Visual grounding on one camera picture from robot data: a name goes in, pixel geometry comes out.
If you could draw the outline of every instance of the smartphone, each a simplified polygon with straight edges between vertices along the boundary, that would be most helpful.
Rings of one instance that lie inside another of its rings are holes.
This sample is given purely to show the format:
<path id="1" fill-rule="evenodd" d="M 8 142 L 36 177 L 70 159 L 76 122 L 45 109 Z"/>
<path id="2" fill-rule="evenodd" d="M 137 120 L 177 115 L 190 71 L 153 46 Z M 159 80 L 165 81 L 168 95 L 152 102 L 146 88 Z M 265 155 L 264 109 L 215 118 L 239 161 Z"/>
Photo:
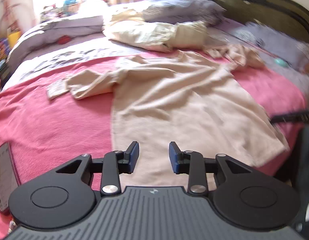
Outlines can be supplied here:
<path id="1" fill-rule="evenodd" d="M 12 159 L 10 144 L 0 146 L 0 213 L 9 211 L 10 194 L 20 185 Z"/>

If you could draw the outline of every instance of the silver screw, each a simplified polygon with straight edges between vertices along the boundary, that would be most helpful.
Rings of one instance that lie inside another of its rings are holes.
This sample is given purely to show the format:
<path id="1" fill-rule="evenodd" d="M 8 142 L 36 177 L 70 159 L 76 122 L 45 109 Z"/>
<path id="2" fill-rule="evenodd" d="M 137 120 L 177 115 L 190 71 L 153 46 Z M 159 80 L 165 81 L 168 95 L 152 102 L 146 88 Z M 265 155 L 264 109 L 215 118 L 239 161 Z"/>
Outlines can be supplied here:
<path id="1" fill-rule="evenodd" d="M 107 185 L 102 188 L 102 191 L 105 193 L 115 193 L 118 191 L 118 187 L 115 185 Z"/>
<path id="2" fill-rule="evenodd" d="M 296 230 L 297 230 L 298 232 L 301 232 L 301 231 L 302 231 L 302 224 L 301 224 L 301 223 L 299 223 L 299 224 L 296 225 Z"/>
<path id="3" fill-rule="evenodd" d="M 191 186 L 190 191 L 193 193 L 203 193 L 206 191 L 206 187 L 203 185 L 193 185 Z"/>

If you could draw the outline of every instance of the headboard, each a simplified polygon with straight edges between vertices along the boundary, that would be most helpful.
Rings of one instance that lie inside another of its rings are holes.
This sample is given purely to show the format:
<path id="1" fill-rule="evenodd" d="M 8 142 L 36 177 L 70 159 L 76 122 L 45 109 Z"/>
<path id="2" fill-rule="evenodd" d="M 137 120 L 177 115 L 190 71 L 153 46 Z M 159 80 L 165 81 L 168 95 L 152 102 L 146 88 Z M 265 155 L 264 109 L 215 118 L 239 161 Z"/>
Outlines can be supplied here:
<path id="1" fill-rule="evenodd" d="M 227 11 L 224 16 L 245 24 L 261 22 L 297 40 L 309 43 L 309 11 L 291 0 L 212 0 Z"/>

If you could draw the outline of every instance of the gray ribbed surface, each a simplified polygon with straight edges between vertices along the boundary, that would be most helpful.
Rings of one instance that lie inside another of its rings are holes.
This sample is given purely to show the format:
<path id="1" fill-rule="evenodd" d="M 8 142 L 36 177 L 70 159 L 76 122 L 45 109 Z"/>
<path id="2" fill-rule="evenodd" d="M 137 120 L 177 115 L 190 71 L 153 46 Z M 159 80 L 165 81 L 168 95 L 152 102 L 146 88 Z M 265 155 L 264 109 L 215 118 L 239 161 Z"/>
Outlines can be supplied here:
<path id="1" fill-rule="evenodd" d="M 127 187 L 124 194 L 101 200 L 85 221 L 57 232 L 18 228 L 8 240 L 301 240 L 291 228 L 250 232 L 221 220 L 204 198 L 181 187 Z"/>

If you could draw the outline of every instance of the bed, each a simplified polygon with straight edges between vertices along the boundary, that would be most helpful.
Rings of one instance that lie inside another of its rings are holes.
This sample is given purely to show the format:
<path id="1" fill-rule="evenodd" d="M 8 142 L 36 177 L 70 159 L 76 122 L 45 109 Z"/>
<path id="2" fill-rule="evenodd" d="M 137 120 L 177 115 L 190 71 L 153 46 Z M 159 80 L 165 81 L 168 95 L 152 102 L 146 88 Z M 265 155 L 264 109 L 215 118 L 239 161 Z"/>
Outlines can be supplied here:
<path id="1" fill-rule="evenodd" d="M 257 19 L 275 30 L 309 43 L 309 11 L 290 0 L 213 1 L 227 12 L 222 23 L 208 28 L 212 36 L 254 47 L 250 42 L 235 37 L 232 30 Z M 263 18 L 266 12 L 278 17 L 271 20 L 269 17 Z M 98 158 L 112 150 L 112 93 L 81 101 L 67 97 L 52 102 L 45 96 L 38 96 L 38 92 L 45 95 L 46 86 L 64 77 L 65 73 L 77 73 L 87 68 L 106 71 L 112 69 L 119 57 L 139 53 L 147 57 L 153 54 L 111 41 L 102 32 L 96 32 L 75 37 L 64 45 L 54 43 L 34 49 L 23 58 L 0 93 L 0 145 L 10 141 L 21 183 L 79 154 L 88 152 Z M 276 56 L 264 49 L 259 50 L 259 55 L 265 61 L 267 70 L 233 73 L 254 100 L 269 115 L 309 106 L 309 74 L 278 65 L 274 60 Z M 290 148 L 293 148 L 299 128 L 291 124 L 280 126 Z M 285 151 L 257 168 L 274 175 L 289 154 Z M 96 176 L 92 187 L 97 189 L 99 184 L 100 175 Z M 0 214 L 0 237 L 7 233 L 10 220 L 11 217 Z"/>

